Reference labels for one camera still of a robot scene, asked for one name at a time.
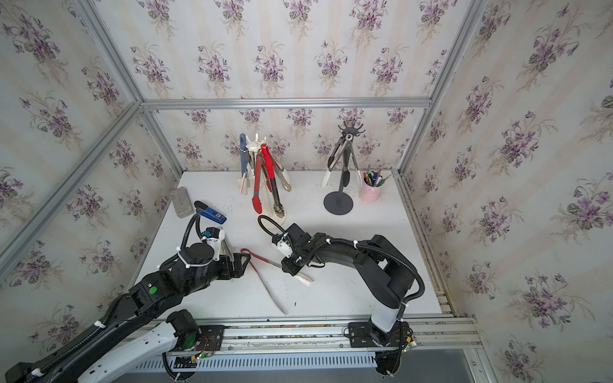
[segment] round black base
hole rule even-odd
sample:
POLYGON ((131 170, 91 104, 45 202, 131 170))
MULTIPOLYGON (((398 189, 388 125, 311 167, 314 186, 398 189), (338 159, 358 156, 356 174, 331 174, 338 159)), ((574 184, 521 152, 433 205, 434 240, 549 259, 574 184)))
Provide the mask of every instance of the round black base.
POLYGON ((342 216, 353 209, 353 200, 344 192, 331 192, 324 198, 324 207, 332 214, 342 216))

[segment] red silicone tongs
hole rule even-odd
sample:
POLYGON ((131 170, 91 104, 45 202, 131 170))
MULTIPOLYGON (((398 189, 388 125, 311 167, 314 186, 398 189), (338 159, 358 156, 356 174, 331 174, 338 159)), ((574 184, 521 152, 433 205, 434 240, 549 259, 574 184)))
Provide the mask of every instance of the red silicone tongs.
POLYGON ((256 210, 257 214, 262 214, 262 201, 260 201, 260 174, 262 173, 262 155, 257 154, 256 156, 256 168, 254 174, 256 176, 255 184, 253 185, 253 198, 251 202, 253 203, 253 208, 256 210))
POLYGON ((275 205, 273 209, 275 210, 275 214, 278 217, 285 216, 285 211, 283 210, 283 206, 281 204, 281 199, 279 198, 279 190, 276 188, 276 180, 275 180, 275 171, 273 168, 273 159, 270 155, 270 149, 266 146, 266 144, 262 144, 262 155, 264 155, 264 162, 266 164, 266 173, 268 176, 268 188, 272 193, 273 200, 275 201, 275 205))

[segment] utensil holder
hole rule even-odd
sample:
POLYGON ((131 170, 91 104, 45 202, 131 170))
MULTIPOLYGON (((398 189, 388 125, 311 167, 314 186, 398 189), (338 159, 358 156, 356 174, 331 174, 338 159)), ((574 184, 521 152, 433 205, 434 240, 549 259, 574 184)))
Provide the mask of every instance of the utensil holder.
POLYGON ((374 188, 362 179, 362 187, 360 188, 359 194, 360 200, 365 203, 375 203, 379 199, 379 195, 381 195, 381 188, 383 188, 383 185, 374 188))

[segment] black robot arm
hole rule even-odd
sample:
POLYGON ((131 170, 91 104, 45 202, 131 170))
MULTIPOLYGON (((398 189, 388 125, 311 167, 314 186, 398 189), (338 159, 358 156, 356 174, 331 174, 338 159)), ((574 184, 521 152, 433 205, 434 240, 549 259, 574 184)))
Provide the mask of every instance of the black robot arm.
MULTIPOLYGON (((205 289, 216 279, 243 276, 250 259, 248 254, 220 255, 219 260, 214 261, 214 251, 206 243, 186 247, 189 231, 199 217, 195 214, 190 220, 178 254, 112 301, 100 320, 64 347, 36 363, 17 363, 11 367, 6 372, 7 383, 77 382, 78 377, 110 349, 179 305, 183 297, 205 289)), ((198 224, 196 229, 202 239, 198 224)))
POLYGON ((402 318, 406 304, 424 294, 424 281, 415 266, 381 235, 375 235, 370 240, 349 241, 332 238, 324 233, 311 236, 296 224, 285 230, 267 216, 259 216, 258 221, 279 249, 289 247, 286 258, 281 261, 286 273, 296 275, 304 266, 317 267, 317 264, 321 266, 327 262, 349 266, 358 271, 378 302, 370 319, 373 325, 371 336, 382 346, 389 341, 392 329, 402 318), (266 229, 263 219, 277 226, 281 234, 266 229), (383 260, 387 260, 387 264, 381 268, 379 263, 383 260), (414 281, 419 287, 417 292, 406 295, 414 281))

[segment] floral wallpaper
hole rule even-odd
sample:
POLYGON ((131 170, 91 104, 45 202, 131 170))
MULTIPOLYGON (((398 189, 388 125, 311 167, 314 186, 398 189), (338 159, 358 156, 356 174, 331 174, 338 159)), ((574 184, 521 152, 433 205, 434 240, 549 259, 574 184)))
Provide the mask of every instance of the floral wallpaper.
POLYGON ((70 0, 0 1, 0 250, 128 104, 70 0))
MULTIPOLYGON (((469 0, 94 3, 149 99, 428 96, 470 5, 469 0)), ((508 5, 490 13, 485 36, 507 20, 508 5)))
MULTIPOLYGON (((0 307, 10 313, 0 317, 10 356, 0 360, 0 370, 48 355, 100 318, 128 286, 175 183, 134 121, 0 281, 0 307)), ((13 201, 28 196, 9 194, 13 201)))
POLYGON ((164 127, 186 170, 240 170, 238 137, 266 136, 288 169, 325 169, 344 122, 363 124, 353 149, 361 169, 391 169, 413 136, 421 108, 161 110, 164 127))
POLYGON ((500 382, 613 378, 612 20, 491 0, 405 175, 500 382))

